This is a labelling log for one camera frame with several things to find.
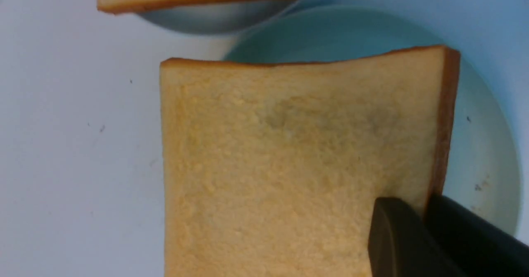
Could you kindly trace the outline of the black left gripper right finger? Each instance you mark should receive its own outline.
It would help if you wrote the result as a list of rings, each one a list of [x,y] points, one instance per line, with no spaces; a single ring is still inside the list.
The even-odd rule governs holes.
[[[529,248],[446,196],[431,196],[426,227],[468,277],[527,277]]]

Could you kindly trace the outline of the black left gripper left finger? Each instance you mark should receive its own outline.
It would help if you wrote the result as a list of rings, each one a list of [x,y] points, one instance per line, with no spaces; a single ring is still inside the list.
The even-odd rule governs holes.
[[[373,277],[464,277],[403,200],[378,197],[368,238]]]

